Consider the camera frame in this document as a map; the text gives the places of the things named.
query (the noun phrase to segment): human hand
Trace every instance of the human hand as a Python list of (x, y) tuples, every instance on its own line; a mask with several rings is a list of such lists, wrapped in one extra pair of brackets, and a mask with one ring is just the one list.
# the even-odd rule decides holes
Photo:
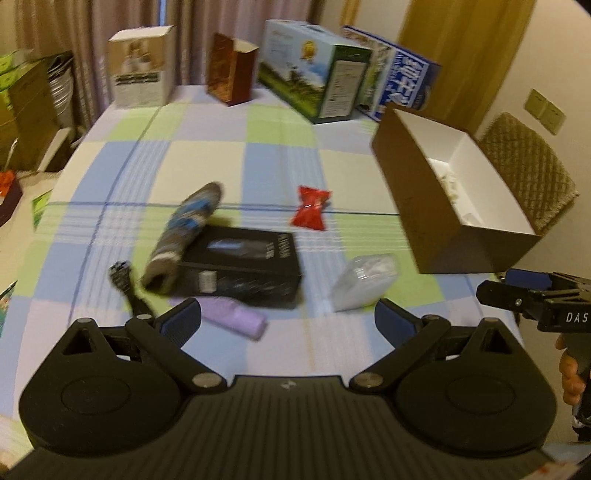
[[(556, 340), (556, 348), (558, 350), (564, 350), (566, 348), (562, 335)], [(565, 351), (560, 358), (558, 370), (562, 373), (563, 400), (568, 405), (575, 406), (579, 404), (581, 395), (585, 390), (586, 383), (585, 380), (577, 375), (578, 369), (577, 361)]]

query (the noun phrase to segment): wall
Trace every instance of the wall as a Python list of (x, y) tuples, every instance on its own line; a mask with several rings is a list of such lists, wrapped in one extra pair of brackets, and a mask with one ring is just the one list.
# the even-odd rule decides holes
[[(509, 112), (552, 146), (580, 192), (518, 266), (591, 278), (591, 16), (574, 0), (538, 0), (513, 65), (478, 131)], [(566, 121), (553, 136), (523, 104), (535, 88)]]
[[(411, 0), (360, 0), (355, 26), (396, 42)], [(345, 0), (324, 0), (320, 24), (334, 32), (340, 29)]]
[(0, 0), (0, 55), (14, 51), (16, 47), (14, 0)]

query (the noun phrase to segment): blue and green plaid tablecloth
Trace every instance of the blue and green plaid tablecloth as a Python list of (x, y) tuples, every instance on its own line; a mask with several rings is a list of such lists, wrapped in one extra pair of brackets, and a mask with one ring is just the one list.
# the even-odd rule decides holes
[[(184, 347), (229, 381), (235, 374), (348, 381), (389, 352), (371, 309), (335, 314), (327, 301), (357, 255), (397, 256), (400, 275), (387, 296), (415, 314), (437, 313), (456, 325), (497, 316), (519, 337), (508, 314), (476, 301), (488, 275), (418, 274), (372, 155), (375, 128), (361, 115), (312, 125), (263, 89), (233, 107), (199, 86), (178, 88), (159, 109), (111, 106), (63, 171), (20, 272), (0, 338), (0, 414), (18, 415), (20, 392), (76, 318), (102, 326), (129, 318), (108, 267), (131, 260), (141, 273), (176, 206), (211, 180), (225, 187), (213, 221), (294, 232), (304, 272), (299, 306), (267, 310), (259, 342), (203, 323)], [(301, 184), (333, 192), (326, 232), (289, 225)], [(147, 297), (159, 312), (174, 303)]]

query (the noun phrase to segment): plastic bag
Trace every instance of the plastic bag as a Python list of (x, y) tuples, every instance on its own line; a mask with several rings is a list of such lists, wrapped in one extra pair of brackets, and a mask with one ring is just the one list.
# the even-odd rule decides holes
[(396, 257), (392, 254), (355, 257), (331, 292), (335, 312), (358, 309), (382, 297), (398, 278)]

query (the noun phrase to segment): black gift box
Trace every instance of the black gift box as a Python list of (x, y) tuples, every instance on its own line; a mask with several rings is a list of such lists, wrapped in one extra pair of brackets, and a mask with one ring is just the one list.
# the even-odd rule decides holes
[(300, 281), (291, 233), (207, 225), (179, 262), (174, 295), (294, 308)]

